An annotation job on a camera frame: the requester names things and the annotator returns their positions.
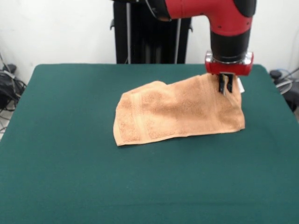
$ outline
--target orange towel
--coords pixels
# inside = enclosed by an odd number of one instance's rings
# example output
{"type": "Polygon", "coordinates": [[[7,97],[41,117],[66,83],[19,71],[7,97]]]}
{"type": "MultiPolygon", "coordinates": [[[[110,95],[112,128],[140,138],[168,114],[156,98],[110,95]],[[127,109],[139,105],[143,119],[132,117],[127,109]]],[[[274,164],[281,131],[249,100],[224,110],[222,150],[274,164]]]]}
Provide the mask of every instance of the orange towel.
{"type": "Polygon", "coordinates": [[[218,76],[204,74],[166,85],[152,82],[122,95],[114,121],[118,146],[176,137],[232,133],[245,128],[241,94],[218,92],[218,76]]]}

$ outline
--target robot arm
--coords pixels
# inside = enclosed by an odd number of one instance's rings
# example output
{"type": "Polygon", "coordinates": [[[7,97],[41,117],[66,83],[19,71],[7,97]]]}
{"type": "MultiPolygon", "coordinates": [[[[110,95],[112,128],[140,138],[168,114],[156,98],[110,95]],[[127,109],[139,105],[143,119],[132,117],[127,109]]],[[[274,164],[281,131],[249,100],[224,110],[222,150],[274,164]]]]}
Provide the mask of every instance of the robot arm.
{"type": "Polygon", "coordinates": [[[146,0],[153,15],[162,21],[205,15],[210,21],[211,49],[206,70],[220,75],[219,91],[224,92],[224,76],[232,91],[233,75],[248,75],[253,53],[247,52],[256,0],[146,0]]]}

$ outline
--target power cord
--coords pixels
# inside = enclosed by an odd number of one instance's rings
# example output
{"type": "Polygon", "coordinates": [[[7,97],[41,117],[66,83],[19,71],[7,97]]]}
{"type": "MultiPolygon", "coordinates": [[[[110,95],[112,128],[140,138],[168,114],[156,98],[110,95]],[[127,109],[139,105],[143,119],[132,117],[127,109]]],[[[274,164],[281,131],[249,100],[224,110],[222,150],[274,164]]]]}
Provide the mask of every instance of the power cord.
{"type": "MultiPolygon", "coordinates": [[[[6,64],[0,53],[0,60],[3,68],[0,70],[0,114],[3,111],[13,112],[19,103],[21,95],[26,89],[26,84],[19,80],[14,74],[17,67],[14,64],[6,64]]],[[[9,118],[0,116],[1,119],[9,121],[9,118]]],[[[2,128],[0,134],[3,134],[7,128],[0,121],[2,128]]]]}

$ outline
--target black cable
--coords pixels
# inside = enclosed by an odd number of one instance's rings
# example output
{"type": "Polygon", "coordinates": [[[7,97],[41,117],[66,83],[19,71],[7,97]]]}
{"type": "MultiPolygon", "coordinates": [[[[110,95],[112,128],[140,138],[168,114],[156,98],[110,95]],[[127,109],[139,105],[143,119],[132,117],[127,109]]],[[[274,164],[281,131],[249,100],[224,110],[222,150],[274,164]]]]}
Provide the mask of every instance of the black cable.
{"type": "Polygon", "coordinates": [[[4,131],[6,129],[7,129],[7,127],[3,127],[2,129],[0,129],[0,132],[4,131]]]}
{"type": "Polygon", "coordinates": [[[0,109],[13,112],[26,87],[27,85],[14,74],[0,70],[0,109]],[[12,109],[8,108],[10,102],[14,104],[12,109]]]}
{"type": "Polygon", "coordinates": [[[9,118],[5,118],[3,116],[0,116],[0,118],[4,119],[4,120],[10,120],[9,118]]]}
{"type": "Polygon", "coordinates": [[[288,78],[289,76],[295,74],[297,71],[299,71],[299,68],[296,68],[294,71],[290,72],[289,74],[287,74],[287,75],[284,76],[283,78],[288,78]]]}

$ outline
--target black metal stand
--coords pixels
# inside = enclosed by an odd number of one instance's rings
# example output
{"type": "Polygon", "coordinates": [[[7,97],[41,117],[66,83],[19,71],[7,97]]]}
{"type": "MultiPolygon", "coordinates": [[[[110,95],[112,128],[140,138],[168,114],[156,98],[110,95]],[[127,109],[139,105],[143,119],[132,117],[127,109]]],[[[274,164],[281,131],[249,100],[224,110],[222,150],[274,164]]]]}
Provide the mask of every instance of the black metal stand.
{"type": "Polygon", "coordinates": [[[158,21],[142,1],[114,2],[117,63],[185,63],[190,25],[158,21]]]}

